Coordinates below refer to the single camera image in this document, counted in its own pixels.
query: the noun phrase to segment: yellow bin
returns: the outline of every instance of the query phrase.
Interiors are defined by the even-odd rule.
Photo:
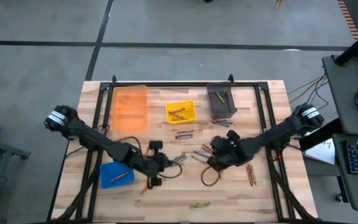
[[[175,121],[173,119],[178,118],[177,116],[170,114],[170,111],[176,111],[184,108],[183,111],[179,111],[176,114],[180,115],[184,118],[187,118],[185,120],[179,120]],[[188,101],[182,101],[182,102],[176,102],[176,103],[167,103],[165,105],[165,112],[167,114],[167,121],[170,124],[182,124],[182,123],[189,123],[193,122],[197,116],[196,116],[196,109],[194,107],[193,100]]]

